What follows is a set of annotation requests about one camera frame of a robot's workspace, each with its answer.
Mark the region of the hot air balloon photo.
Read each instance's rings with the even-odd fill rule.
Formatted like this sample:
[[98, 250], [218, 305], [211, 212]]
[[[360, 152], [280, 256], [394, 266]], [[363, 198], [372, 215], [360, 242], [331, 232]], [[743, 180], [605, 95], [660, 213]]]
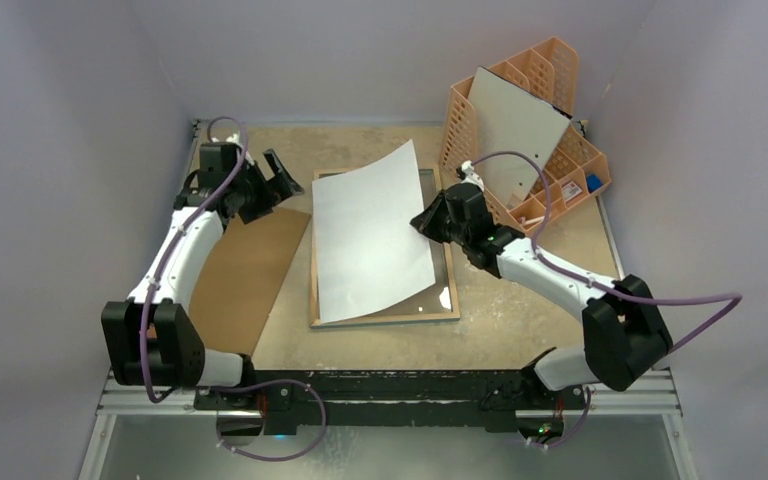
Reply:
[[410, 224], [425, 208], [413, 141], [312, 183], [319, 319], [364, 317], [435, 282], [429, 241]]

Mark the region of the brown cardboard backing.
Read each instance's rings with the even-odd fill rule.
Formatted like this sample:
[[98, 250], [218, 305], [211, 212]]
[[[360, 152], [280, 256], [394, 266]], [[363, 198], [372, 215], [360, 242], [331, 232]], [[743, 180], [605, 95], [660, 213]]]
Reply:
[[230, 221], [208, 256], [189, 308], [206, 348], [254, 352], [309, 222], [308, 213], [286, 208], [249, 224]]

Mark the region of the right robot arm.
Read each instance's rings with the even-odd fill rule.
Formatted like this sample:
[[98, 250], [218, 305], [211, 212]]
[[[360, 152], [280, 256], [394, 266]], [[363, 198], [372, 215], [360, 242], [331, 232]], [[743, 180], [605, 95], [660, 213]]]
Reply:
[[535, 249], [523, 232], [493, 219], [475, 184], [440, 191], [410, 224], [430, 240], [459, 245], [474, 267], [532, 290], [580, 321], [582, 346], [551, 348], [524, 368], [521, 392], [533, 406], [586, 383], [624, 391], [673, 347], [659, 309], [637, 301], [651, 297], [642, 279], [592, 274]]

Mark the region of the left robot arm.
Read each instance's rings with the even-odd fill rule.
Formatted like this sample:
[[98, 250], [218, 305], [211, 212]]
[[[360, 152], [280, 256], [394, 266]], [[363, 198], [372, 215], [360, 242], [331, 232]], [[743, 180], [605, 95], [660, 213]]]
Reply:
[[263, 153], [270, 177], [237, 141], [208, 141], [198, 153], [200, 166], [175, 197], [151, 266], [126, 299], [106, 303], [101, 325], [118, 384], [145, 387], [155, 403], [163, 398], [159, 388], [212, 388], [232, 408], [244, 409], [258, 395], [250, 356], [207, 348], [190, 319], [190, 303], [232, 220], [257, 221], [305, 190], [273, 149]]

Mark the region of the grey board in organizer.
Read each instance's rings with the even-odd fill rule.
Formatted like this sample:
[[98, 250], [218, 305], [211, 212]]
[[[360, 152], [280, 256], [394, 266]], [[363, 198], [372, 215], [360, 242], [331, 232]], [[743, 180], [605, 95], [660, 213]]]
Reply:
[[481, 162], [477, 171], [486, 188], [506, 208], [522, 203], [538, 181], [538, 174], [513, 151], [538, 167], [548, 163], [571, 117], [490, 70], [476, 70], [468, 101], [478, 126], [478, 156], [503, 154]]

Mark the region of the red white card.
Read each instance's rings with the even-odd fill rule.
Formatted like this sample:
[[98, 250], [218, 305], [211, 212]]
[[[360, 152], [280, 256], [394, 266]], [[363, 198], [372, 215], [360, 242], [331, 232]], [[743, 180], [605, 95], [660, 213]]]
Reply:
[[569, 181], [561, 186], [562, 198], [566, 204], [571, 204], [583, 194], [583, 190], [575, 181]]

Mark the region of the orange plastic desk organizer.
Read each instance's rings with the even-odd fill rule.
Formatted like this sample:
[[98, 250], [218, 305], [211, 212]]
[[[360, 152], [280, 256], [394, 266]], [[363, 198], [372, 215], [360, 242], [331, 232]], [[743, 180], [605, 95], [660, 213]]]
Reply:
[[450, 89], [439, 167], [475, 160], [494, 219], [532, 234], [612, 182], [607, 157], [574, 121], [579, 56], [550, 37]]

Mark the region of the blue item in organizer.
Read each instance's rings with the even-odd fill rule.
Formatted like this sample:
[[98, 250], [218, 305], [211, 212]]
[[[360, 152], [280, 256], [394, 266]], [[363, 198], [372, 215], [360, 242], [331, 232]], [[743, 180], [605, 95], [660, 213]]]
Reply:
[[604, 186], [604, 183], [601, 180], [601, 178], [594, 173], [588, 173], [585, 179], [586, 179], [586, 186], [587, 186], [588, 192], [591, 194], [600, 190]]

